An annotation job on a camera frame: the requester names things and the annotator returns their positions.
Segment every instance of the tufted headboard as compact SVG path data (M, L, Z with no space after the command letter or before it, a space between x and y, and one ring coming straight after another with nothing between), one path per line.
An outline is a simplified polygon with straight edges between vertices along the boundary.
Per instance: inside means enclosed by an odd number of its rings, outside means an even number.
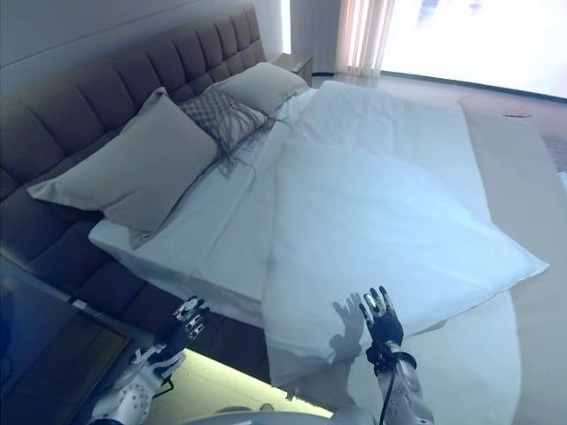
M135 277L89 242L99 212L36 201L26 187L64 173L104 146L157 87L184 101L263 60L256 13L248 5L4 99L0 253L73 297L155 330L179 299Z

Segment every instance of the white curtain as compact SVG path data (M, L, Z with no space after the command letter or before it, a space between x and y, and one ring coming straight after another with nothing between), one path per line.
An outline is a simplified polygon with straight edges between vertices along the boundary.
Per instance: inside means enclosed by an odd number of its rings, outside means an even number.
M342 0L337 71L378 76L394 0Z

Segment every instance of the pillow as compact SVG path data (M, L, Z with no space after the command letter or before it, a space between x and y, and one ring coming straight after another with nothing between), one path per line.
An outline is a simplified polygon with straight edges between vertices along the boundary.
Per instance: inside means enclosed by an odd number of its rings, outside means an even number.
M221 160L227 165L238 144L268 121L265 115L218 89L207 90L179 107L217 142Z
M216 152L214 140L159 88L107 145L27 192L43 201L101 210L115 223L155 232Z
M270 118L277 117L277 111L286 100L308 89L307 83L295 73L266 62L260 62L213 87Z
M361 314L339 314L351 294L384 285L410 336L548 267L434 174L306 138L283 149L274 220L262 300L274 385L370 345Z

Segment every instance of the gray pillow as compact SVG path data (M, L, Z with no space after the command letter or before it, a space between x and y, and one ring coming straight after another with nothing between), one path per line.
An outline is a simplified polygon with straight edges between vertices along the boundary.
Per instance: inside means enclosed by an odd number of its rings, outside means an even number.
M259 128L268 127L264 114L218 89L207 90L179 107L217 142L220 160L229 170L238 145Z
M260 62L213 87L270 118L276 118L277 111L286 100L308 89L307 83L295 73L266 62Z
M59 177L27 189L36 199L155 232L215 159L214 140L156 89L106 146Z

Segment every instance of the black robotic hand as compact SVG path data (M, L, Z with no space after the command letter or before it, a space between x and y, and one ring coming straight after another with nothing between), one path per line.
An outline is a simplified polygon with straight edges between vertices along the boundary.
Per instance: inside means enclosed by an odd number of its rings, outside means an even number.
M379 289L382 297L374 288L370 289L369 294L364 295L368 310L363 303L359 304L372 337L372 346L366 350L366 357L374 365L376 374L382 370L391 369L393 363L400 358L416 367L413 357L399 350L404 339L404 329L388 297L388 292L383 286L380 286Z
M205 328L209 312L208 307L203 307L204 303L203 299L191 297L174 311L171 320L155 336L154 343L163 344L165 348L154 354L152 361L170 359L197 338Z
M372 336L372 343L376 345L386 345L386 343L394 343L398 346L404 339L404 329L401 326L396 311L393 309L392 301L388 297L388 292L383 286L380 293L384 298L384 302L374 288L370 288L370 293L364 295L364 300L369 306L370 314L363 303L359 307L364 314L366 326Z

